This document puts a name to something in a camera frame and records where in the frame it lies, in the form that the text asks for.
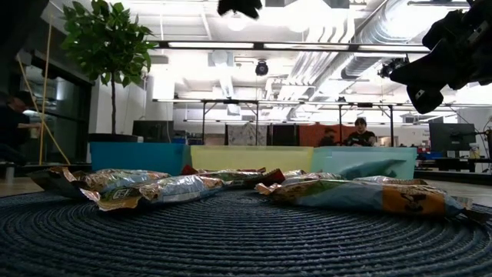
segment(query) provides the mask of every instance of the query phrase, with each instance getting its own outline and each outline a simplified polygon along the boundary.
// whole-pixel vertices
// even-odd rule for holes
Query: blue woven rug
[[[1,276],[492,272],[491,222],[278,206],[252,191],[119,212],[44,192],[18,195],[0,199],[0,225]]]

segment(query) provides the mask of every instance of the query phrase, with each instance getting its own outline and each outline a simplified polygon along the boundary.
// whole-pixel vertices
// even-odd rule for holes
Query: computer monitor
[[[429,132],[432,152],[468,151],[477,142],[473,124],[429,123]]]
[[[144,137],[144,142],[172,142],[175,129],[173,121],[135,120],[132,135]]]

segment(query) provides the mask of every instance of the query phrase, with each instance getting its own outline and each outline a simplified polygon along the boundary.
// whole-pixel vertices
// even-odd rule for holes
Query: orange label
[[[388,212],[444,215],[446,203],[444,195],[413,186],[384,185],[383,210]]]

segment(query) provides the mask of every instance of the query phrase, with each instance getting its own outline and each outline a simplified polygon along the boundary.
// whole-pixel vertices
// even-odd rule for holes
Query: metal frame
[[[152,101],[154,102],[184,102],[184,103],[193,103],[193,102],[201,102],[203,103],[203,118],[201,120],[201,132],[202,132],[202,140],[204,143],[205,139],[205,116],[207,113],[212,110],[217,103],[223,103],[223,104],[235,104],[235,105],[240,105],[240,104],[246,104],[246,106],[256,115],[256,145],[258,145],[258,124],[260,123],[258,120],[258,115],[260,111],[260,105],[265,104],[265,105],[272,105],[272,104],[279,104],[279,105],[336,105],[337,110],[338,110],[338,122],[340,125],[340,141],[342,140],[342,108],[344,106],[350,106],[352,107],[357,107],[357,108],[377,108],[381,110],[387,117],[390,118],[390,136],[391,136],[391,147],[394,147],[394,118],[393,118],[393,111],[395,107],[402,107],[402,106],[411,106],[411,104],[407,103],[370,103],[370,102],[293,102],[293,101],[264,101],[264,100],[237,100],[237,99],[162,99],[162,100],[157,100],[153,99]],[[214,103],[208,110],[205,109],[205,106],[207,103]],[[253,110],[250,106],[256,105],[256,111]],[[451,107],[461,107],[461,108],[478,108],[478,107],[488,107],[490,108],[492,105],[480,105],[480,104],[443,104],[441,107],[446,107],[446,108],[451,108]],[[388,107],[389,108],[389,114],[387,111],[383,109],[383,107]],[[232,120],[214,120],[215,122],[233,122]],[[286,121],[279,121],[276,123],[287,123]]]
[[[387,54],[428,54],[423,45],[405,44],[357,44],[357,43],[310,43],[310,42],[213,42],[213,41],[150,41],[156,49],[174,50],[252,50],[291,52],[348,52]]]
[[[205,144],[205,116],[208,114],[209,111],[211,111],[217,103],[223,103],[223,104],[234,104],[238,105],[240,102],[246,104],[246,106],[256,115],[256,142],[255,144],[258,145],[258,115],[260,114],[260,104],[258,100],[234,100],[234,99],[223,99],[223,100],[207,100],[203,99],[201,100],[203,102],[203,117],[201,119],[201,140],[203,144]],[[214,103],[208,110],[205,109],[205,106],[207,103]],[[256,112],[251,108],[249,104],[254,104],[256,105]]]

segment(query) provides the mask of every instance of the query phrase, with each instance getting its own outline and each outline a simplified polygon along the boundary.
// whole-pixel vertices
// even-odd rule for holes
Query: potted plant
[[[73,8],[63,7],[68,34],[61,46],[92,81],[101,79],[104,85],[111,85],[111,134],[91,134],[90,140],[135,142],[134,136],[116,134],[116,84],[139,84],[142,69],[150,72],[148,50],[157,43],[146,38],[152,32],[138,24],[138,16],[132,22],[130,10],[122,3],[92,0],[92,11],[79,2],[72,4]]]

